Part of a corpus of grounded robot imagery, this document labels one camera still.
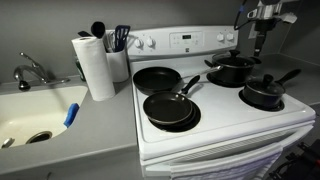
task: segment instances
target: white sink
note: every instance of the white sink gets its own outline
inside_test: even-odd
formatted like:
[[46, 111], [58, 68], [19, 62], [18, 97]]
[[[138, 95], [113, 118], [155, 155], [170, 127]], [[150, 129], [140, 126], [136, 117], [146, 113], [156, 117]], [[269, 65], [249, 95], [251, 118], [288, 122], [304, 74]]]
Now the white sink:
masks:
[[15, 139], [10, 147], [24, 145], [44, 131], [59, 135], [67, 129], [63, 123], [70, 105], [80, 106], [87, 91], [85, 86], [73, 86], [0, 95], [1, 145], [8, 138]]

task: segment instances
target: gray wall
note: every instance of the gray wall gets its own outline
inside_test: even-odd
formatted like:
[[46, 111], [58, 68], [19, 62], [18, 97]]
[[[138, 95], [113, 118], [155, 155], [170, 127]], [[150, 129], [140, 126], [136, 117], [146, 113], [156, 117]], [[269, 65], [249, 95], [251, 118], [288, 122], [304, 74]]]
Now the gray wall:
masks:
[[[94, 21], [107, 28], [129, 24], [132, 29], [179, 25], [233, 25], [242, 0], [0, 0], [0, 82], [13, 82], [13, 70], [29, 64], [24, 52], [58, 77], [76, 75], [71, 40], [90, 31]], [[250, 0], [253, 10], [258, 0]], [[268, 34], [264, 54], [279, 52], [290, 26]], [[252, 55], [250, 26], [240, 31], [239, 49]]]
[[281, 53], [320, 65], [320, 1], [304, 0]]

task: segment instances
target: faucet handle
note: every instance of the faucet handle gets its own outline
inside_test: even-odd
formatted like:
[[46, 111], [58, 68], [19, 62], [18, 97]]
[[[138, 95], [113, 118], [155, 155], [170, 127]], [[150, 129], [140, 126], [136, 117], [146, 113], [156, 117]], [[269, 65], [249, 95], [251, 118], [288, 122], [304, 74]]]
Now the faucet handle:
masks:
[[26, 55], [25, 53], [21, 52], [19, 53], [22, 57], [26, 58], [27, 60], [32, 62], [32, 66], [33, 67], [41, 67], [41, 65], [39, 63], [37, 63], [37, 61], [33, 60], [31, 57], [29, 57], [28, 55]]

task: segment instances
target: countertop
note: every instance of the countertop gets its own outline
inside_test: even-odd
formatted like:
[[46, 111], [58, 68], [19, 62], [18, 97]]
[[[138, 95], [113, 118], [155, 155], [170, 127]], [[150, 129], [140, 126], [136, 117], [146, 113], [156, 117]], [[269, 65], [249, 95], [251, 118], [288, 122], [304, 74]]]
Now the countertop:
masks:
[[[302, 73], [285, 83], [287, 94], [309, 105], [320, 102], [320, 66], [279, 54], [265, 55], [261, 60], [254, 76], [268, 73], [279, 79], [300, 68]], [[69, 84], [60, 86], [86, 85], [78, 79], [74, 77]], [[131, 79], [115, 84], [115, 88], [116, 96], [101, 102], [93, 101], [88, 91], [74, 123], [59, 136], [0, 150], [0, 174], [101, 154], [138, 154]], [[16, 83], [0, 85], [0, 93], [13, 89], [17, 91]]]

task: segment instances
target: faucet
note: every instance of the faucet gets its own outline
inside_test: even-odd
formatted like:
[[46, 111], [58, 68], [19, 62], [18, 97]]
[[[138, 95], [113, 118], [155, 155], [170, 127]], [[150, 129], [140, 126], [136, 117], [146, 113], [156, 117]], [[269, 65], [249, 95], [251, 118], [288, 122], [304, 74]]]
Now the faucet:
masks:
[[24, 80], [23, 78], [23, 72], [27, 71], [30, 74], [32, 74], [33, 76], [35, 76], [38, 80], [38, 82], [40, 82], [40, 84], [57, 84], [57, 83], [64, 83], [69, 81], [68, 78], [62, 78], [62, 79], [50, 79], [46, 73], [46, 71], [44, 70], [44, 68], [35, 60], [33, 60], [32, 58], [30, 58], [28, 55], [26, 55], [25, 53], [19, 53], [19, 55], [21, 55], [22, 57], [26, 58], [27, 60], [32, 62], [31, 66], [27, 66], [27, 65], [20, 65], [18, 67], [15, 68], [14, 72], [13, 72], [13, 77], [19, 81], [19, 89], [21, 91], [28, 91], [30, 90], [31, 86], [29, 85], [29, 83], [27, 81]]

